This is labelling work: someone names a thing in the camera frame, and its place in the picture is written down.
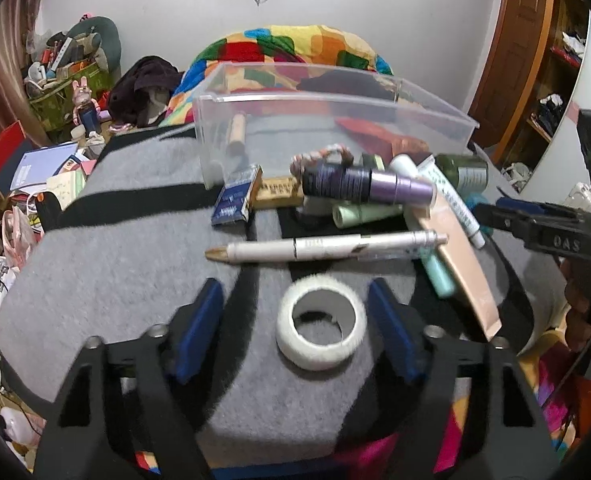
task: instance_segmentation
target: wooden door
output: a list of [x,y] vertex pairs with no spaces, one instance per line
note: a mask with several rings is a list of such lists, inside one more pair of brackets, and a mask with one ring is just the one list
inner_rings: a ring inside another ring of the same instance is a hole
[[473,140],[483,148],[500,143],[503,151],[523,113],[542,62],[552,9],[553,0],[502,0],[491,51],[469,110],[480,123]]

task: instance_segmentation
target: dark green bottle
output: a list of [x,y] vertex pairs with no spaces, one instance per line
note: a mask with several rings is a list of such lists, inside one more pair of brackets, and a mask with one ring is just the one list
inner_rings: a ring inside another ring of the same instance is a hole
[[489,183],[489,166],[479,156],[441,153],[435,155],[435,164],[460,196],[481,193]]

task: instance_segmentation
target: hand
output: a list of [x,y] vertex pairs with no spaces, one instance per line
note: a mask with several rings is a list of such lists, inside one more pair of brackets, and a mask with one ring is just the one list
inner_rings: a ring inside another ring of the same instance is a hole
[[567,258],[560,270],[567,279],[564,297],[571,306],[567,313],[567,330],[564,336],[569,348],[579,352],[591,337],[591,325],[585,321],[591,306],[591,264]]

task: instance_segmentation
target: transparent plastic container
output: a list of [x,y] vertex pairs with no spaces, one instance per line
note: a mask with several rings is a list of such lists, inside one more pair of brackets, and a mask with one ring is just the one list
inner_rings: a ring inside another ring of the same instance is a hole
[[[193,111],[207,189],[250,164],[263,176],[287,175],[294,155],[336,142],[356,158],[386,151],[390,142],[368,133],[374,127],[424,140],[434,153],[462,153],[478,126],[405,79],[298,63],[221,63],[194,90]],[[359,131],[347,120],[362,121]]]

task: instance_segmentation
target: screw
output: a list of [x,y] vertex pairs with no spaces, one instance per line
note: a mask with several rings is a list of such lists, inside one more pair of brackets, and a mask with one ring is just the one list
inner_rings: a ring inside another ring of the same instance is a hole
[[87,341],[85,341],[84,345],[89,349],[93,350],[94,348],[98,348],[98,346],[103,345],[104,340],[99,335],[92,335]]
[[165,324],[153,325],[146,331],[150,337],[162,337],[163,335],[167,335],[167,332],[169,332],[169,328]]
[[511,347],[511,345],[509,344],[509,341],[507,341],[507,339],[505,337],[502,336],[495,336],[492,340],[491,340],[491,344],[493,345],[493,348],[497,348],[498,350],[507,350]]
[[445,329],[441,326],[426,325],[426,327],[424,327],[424,335],[433,339],[440,339],[447,335],[447,332],[445,332]]

